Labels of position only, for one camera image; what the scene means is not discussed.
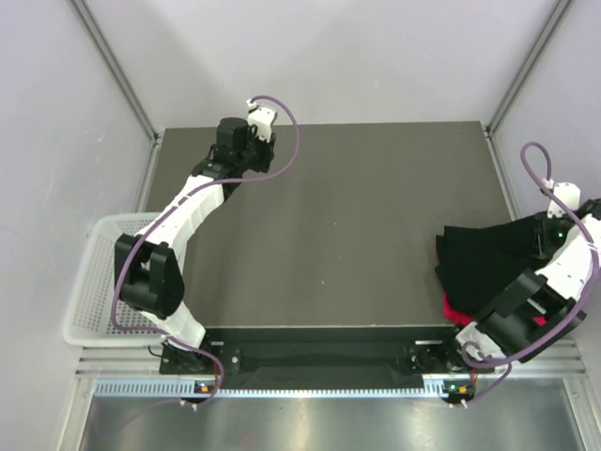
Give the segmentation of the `black t shirt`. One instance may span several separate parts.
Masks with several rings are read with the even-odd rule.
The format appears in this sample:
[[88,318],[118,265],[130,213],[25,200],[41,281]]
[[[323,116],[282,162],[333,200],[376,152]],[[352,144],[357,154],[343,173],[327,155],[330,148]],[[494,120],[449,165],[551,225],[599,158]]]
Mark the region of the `black t shirt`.
[[482,228],[447,225],[435,243],[442,297],[472,317],[524,271],[547,264],[534,256],[534,215]]

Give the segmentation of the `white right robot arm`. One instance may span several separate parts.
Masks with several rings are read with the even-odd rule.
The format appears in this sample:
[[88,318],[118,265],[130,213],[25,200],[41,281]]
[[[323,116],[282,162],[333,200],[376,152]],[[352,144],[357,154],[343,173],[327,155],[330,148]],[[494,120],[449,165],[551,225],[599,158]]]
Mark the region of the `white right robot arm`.
[[590,199],[562,218],[562,245],[548,264],[525,270],[489,305],[440,345],[447,370],[489,369],[529,362],[586,318],[600,276],[600,201]]

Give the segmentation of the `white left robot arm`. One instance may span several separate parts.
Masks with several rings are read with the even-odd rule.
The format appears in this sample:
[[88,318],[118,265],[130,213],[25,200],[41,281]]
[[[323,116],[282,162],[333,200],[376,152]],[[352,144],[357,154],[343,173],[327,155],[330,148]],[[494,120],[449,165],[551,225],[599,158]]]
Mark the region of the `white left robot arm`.
[[180,192],[154,221],[133,235],[121,235],[115,244],[113,302],[140,312],[151,321],[150,332],[182,348],[180,361],[192,372],[207,370],[213,351],[202,343],[206,330],[184,303],[182,254],[245,172],[269,171],[276,118],[274,111],[260,107],[246,118],[222,119],[208,156],[193,168]]

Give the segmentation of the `folded pink t shirt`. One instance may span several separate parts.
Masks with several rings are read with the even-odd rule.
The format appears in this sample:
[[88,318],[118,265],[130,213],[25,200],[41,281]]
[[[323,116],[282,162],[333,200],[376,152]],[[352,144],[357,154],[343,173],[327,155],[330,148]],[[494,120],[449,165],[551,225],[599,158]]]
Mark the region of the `folded pink t shirt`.
[[[519,307],[517,313],[525,318],[532,319],[538,325],[545,325],[547,322],[545,316],[530,305]],[[453,324],[459,325],[468,325],[473,320],[471,315],[453,309],[446,296],[442,297],[442,315]]]

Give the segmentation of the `white plastic basket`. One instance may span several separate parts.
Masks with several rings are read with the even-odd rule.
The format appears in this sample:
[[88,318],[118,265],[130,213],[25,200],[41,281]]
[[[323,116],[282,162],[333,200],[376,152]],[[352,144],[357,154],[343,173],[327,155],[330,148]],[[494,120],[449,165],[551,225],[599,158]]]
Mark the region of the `white plastic basket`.
[[147,330],[152,322],[119,302],[116,320],[126,332],[113,327],[111,307],[114,295],[115,243],[122,234],[134,235],[149,225],[156,212],[106,216],[93,227],[69,299],[63,338],[84,348],[132,348],[154,346],[162,337]]

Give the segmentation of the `right aluminium frame post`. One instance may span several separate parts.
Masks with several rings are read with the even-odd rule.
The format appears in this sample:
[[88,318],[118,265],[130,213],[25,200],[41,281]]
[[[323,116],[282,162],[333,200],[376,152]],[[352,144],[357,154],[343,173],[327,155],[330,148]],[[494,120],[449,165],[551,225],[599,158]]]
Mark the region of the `right aluminium frame post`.
[[550,12],[534,35],[534,39],[527,48],[527,52],[518,65],[510,84],[505,89],[501,101],[494,110],[491,119],[484,126],[486,138],[492,139],[501,127],[502,122],[531,78],[539,60],[574,4],[573,0],[558,0],[552,3]]

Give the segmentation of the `aluminium frame post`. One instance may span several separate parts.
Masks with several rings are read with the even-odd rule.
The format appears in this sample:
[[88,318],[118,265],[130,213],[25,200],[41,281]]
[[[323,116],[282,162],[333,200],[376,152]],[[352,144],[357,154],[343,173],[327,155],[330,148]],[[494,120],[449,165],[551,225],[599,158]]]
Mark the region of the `aluminium frame post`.
[[492,139],[501,127],[502,122],[531,78],[539,60],[574,4],[573,0],[558,0],[552,3],[550,12],[534,35],[534,39],[527,48],[527,52],[518,65],[510,84],[505,89],[501,101],[494,110],[491,119],[484,126],[486,138]]
[[109,41],[104,36],[104,33],[102,32],[100,25],[93,14],[93,11],[84,0],[68,0],[67,3],[79,20],[86,34],[89,36],[93,46],[100,56],[101,61],[109,71],[117,89],[121,93],[126,104],[128,104],[135,119],[145,132],[145,135],[151,141],[156,141],[159,138],[159,133],[153,126],[125,71],[119,64]]

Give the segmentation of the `aluminium front rail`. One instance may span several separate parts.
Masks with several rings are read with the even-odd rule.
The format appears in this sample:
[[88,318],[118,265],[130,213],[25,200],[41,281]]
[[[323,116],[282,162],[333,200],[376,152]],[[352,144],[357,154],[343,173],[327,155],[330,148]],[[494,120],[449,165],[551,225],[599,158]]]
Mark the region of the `aluminium front rail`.
[[[150,377],[159,374],[159,346],[147,348],[84,348],[75,374],[79,377]],[[585,364],[576,343],[560,340],[527,364],[513,364],[512,377],[580,377]]]

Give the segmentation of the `left aluminium frame post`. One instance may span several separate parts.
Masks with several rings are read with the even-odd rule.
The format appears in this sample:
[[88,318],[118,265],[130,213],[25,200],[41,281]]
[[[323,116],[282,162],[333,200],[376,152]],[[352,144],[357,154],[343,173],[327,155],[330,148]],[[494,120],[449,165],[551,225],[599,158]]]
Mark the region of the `left aluminium frame post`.
[[102,32],[100,25],[93,14],[93,11],[84,0],[68,0],[67,3],[79,20],[86,34],[89,36],[93,46],[100,56],[101,61],[109,71],[117,89],[121,93],[126,104],[128,104],[135,119],[145,132],[145,135],[151,141],[156,141],[159,138],[159,133],[153,126],[125,71],[119,64],[109,41],[104,36],[104,33]]

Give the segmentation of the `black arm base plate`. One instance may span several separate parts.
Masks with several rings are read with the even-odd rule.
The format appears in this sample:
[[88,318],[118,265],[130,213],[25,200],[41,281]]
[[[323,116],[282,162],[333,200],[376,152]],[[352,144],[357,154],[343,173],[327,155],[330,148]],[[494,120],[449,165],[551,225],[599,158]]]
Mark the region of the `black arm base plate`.
[[429,376],[471,382],[449,325],[211,327],[201,348],[224,367],[223,388],[421,388]]

